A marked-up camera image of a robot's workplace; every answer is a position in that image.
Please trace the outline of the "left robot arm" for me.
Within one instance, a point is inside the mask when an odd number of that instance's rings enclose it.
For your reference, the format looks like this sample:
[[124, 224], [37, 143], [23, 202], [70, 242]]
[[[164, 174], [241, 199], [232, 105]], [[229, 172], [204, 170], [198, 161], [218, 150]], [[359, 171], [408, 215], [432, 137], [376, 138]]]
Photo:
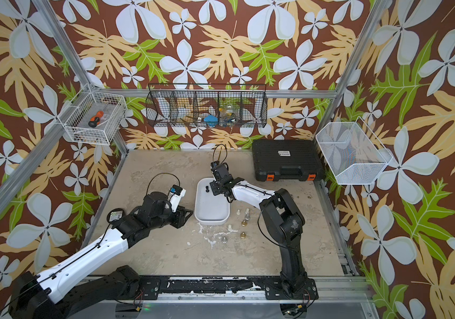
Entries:
[[12, 318], [69, 318], [104, 300], [134, 298], [141, 292], [140, 276], [129, 266], [82, 283], [100, 266], [146, 239], [153, 229], [184, 226], [192, 216], [180, 205], [185, 190], [172, 186], [169, 194], [154, 191], [142, 205], [109, 222], [105, 233], [58, 265], [16, 279], [6, 307]]

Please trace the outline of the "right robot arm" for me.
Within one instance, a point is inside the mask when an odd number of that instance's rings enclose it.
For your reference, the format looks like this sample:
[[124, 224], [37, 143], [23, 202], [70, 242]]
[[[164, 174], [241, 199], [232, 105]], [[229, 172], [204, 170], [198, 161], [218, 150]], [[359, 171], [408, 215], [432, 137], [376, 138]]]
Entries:
[[281, 254], [280, 283], [284, 296], [300, 299], [313, 285], [302, 262], [301, 236], [305, 218], [285, 189], [265, 190], [241, 178], [222, 182], [214, 180], [209, 186], [213, 195], [223, 195], [228, 201], [240, 201], [260, 210], [271, 242]]

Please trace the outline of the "white plastic storage box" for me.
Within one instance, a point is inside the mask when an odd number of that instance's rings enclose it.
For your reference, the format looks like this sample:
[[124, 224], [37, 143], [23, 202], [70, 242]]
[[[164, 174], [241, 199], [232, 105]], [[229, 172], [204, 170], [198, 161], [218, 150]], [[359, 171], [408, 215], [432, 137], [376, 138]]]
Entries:
[[211, 190], [206, 193], [206, 186], [214, 178], [203, 178], [198, 182], [194, 217], [202, 225], [223, 225], [230, 216], [230, 204], [223, 195], [213, 196]]

